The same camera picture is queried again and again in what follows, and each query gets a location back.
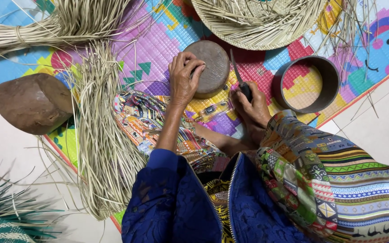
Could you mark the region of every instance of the yellow printed shirt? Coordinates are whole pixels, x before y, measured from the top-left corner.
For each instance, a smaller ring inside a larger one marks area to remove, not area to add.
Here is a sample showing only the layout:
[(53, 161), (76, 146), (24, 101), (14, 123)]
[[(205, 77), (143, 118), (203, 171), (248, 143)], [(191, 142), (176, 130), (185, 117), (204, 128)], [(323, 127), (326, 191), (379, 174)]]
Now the yellow printed shirt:
[(229, 181), (214, 179), (204, 185), (223, 225), (222, 243), (234, 243), (230, 232), (229, 212), (227, 208), (229, 184)]

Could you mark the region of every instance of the knife handle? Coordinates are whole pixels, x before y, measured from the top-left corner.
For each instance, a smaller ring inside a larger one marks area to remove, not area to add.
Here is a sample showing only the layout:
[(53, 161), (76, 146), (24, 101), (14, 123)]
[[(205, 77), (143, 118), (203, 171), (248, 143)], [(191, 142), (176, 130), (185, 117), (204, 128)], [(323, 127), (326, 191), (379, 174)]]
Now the knife handle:
[(242, 83), (242, 84), (239, 84), (238, 87), (240, 87), (241, 93), (243, 93), (246, 96), (249, 103), (251, 103), (253, 96), (251, 96), (251, 90), (250, 90), (249, 85), (246, 83)]

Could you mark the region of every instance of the zipper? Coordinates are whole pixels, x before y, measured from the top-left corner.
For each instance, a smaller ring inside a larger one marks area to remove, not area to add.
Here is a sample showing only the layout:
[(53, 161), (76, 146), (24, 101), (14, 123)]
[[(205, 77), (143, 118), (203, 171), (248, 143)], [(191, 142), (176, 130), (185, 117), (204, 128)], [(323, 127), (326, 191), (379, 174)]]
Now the zipper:
[(227, 191), (227, 213), (229, 215), (229, 228), (230, 228), (230, 234), (232, 236), (232, 239), (233, 239), (234, 243), (236, 243), (236, 237), (235, 237), (235, 232), (233, 230), (232, 219), (230, 218), (230, 191), (232, 189), (232, 182), (233, 182), (233, 178), (235, 176), (236, 167), (238, 166), (238, 163), (240, 162), (240, 158), (242, 156), (241, 152), (238, 152), (238, 153), (239, 153), (238, 154), (238, 158), (236, 159), (236, 163), (233, 166), (232, 175), (230, 177), (230, 182), (229, 182), (229, 189)]
[(210, 201), (210, 205), (213, 206), (213, 208), (214, 208), (214, 214), (217, 216), (217, 218), (219, 219), (219, 223), (220, 223), (220, 238), (221, 238), (221, 235), (223, 234), (223, 223), (222, 223), (222, 221), (219, 218), (219, 215), (217, 213), (217, 208), (214, 205), (213, 200), (211, 199), (211, 197), (208, 195), (208, 192), (205, 189), (204, 185), (202, 184), (201, 180), (199, 179), (199, 177), (197, 177), (197, 175), (195, 173), (195, 170), (192, 168), (192, 166), (188, 162), (187, 162), (187, 164), (188, 164), (188, 167), (190, 167), (192, 169), (194, 176), (196, 177), (197, 181), (199, 182), (199, 185), (201, 185), (202, 189), (204, 190), (205, 195), (207, 196), (208, 200)]

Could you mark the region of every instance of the knife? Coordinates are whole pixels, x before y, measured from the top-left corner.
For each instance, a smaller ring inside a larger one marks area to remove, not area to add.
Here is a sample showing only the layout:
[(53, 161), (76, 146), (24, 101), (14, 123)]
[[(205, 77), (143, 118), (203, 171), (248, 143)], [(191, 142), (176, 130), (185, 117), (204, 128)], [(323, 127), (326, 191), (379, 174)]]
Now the knife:
[(238, 80), (238, 87), (241, 90), (241, 93), (243, 93), (247, 100), (251, 103), (251, 100), (253, 99), (253, 96), (251, 96), (251, 90), (249, 85), (246, 82), (243, 82), (240, 73), (238, 72), (238, 69), (236, 68), (235, 59), (233, 58), (233, 52), (232, 49), (230, 49), (230, 59), (232, 60), (233, 69), (235, 71), (236, 79)]

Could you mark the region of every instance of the colorful play mat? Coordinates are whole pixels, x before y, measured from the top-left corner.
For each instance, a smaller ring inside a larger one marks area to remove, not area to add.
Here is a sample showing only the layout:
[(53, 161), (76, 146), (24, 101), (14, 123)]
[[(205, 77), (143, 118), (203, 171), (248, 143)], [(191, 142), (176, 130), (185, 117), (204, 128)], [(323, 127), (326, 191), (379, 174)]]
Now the colorful play mat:
[[(24, 8), (29, 16), (19, 11), (18, 6), (12, 0), (0, 0), (0, 23), (27, 25), (32, 23), (33, 19), (41, 20), (54, 10), (53, 0), (15, 0), (15, 2)], [(120, 64), (122, 84), (152, 95), (168, 95), (168, 63), (171, 62), (173, 56), (192, 42), (206, 39), (219, 43), (227, 52), (230, 48), (233, 49), (242, 79), (253, 80), (258, 84), (259, 89), (266, 94), (268, 107), (273, 114), (280, 110), (271, 97), (270, 91), (276, 70), (289, 61), (315, 54), (317, 51), (318, 55), (330, 59), (342, 73), (340, 92), (328, 108), (313, 114), (299, 115), (301, 121), (306, 123), (311, 121), (311, 126), (320, 127), (389, 78), (389, 0), (376, 0), (375, 2), (376, 8), (370, 8), (369, 14), (369, 19), (374, 21), (365, 30), (367, 36), (370, 37), (370, 45), (360, 47), (355, 53), (357, 58), (348, 60), (343, 57), (343, 54), (334, 53), (331, 45), (325, 45), (318, 51), (323, 36), (327, 34), (326, 27), (330, 26), (334, 16), (338, 15), (337, 4), (327, 5), (325, 18), (321, 16), (311, 30), (289, 46), (271, 51), (246, 51), (232, 47), (214, 36), (202, 24), (194, 9), (183, 0), (145, 1), (142, 9), (135, 14), (133, 21), (145, 14), (149, 14), (151, 21), (146, 21), (139, 29), (116, 36), (116, 39), (120, 40), (115, 43), (121, 50), (117, 61)], [(360, 1), (361, 15), (363, 12), (365, 15), (368, 12), (368, 6), (365, 3), (366, 1)], [(132, 40), (139, 31), (147, 27), (149, 30), (142, 37), (123, 48), (128, 42), (122, 41)], [(370, 58), (367, 57), (367, 48), (369, 48)], [(63, 67), (59, 60), (65, 60), (64, 55), (67, 54), (49, 47), (33, 47), (27, 51), (9, 53), (6, 55), (7, 59), (0, 57), (0, 83), (34, 73), (55, 75), (64, 82), (64, 74), (56, 70)], [(292, 69), (286, 76), (284, 94), (291, 104), (304, 107), (316, 98), (321, 90), (321, 80), (316, 72), (317, 70), (311, 66), (301, 65)], [(192, 101), (187, 108), (187, 114), (197, 117), (198, 111), (226, 99), (229, 90), (236, 86), (237, 80), (232, 70), (223, 91), (209, 100)], [(241, 137), (243, 133), (241, 121), (233, 112), (217, 117), (205, 126), (233, 137)], [(63, 124), (48, 134), (47, 139), (72, 165), (72, 168), (76, 169), (74, 129), (74, 125), (70, 122), (68, 125)], [(122, 215), (123, 213), (119, 213), (112, 217), (119, 230), (121, 230)]]

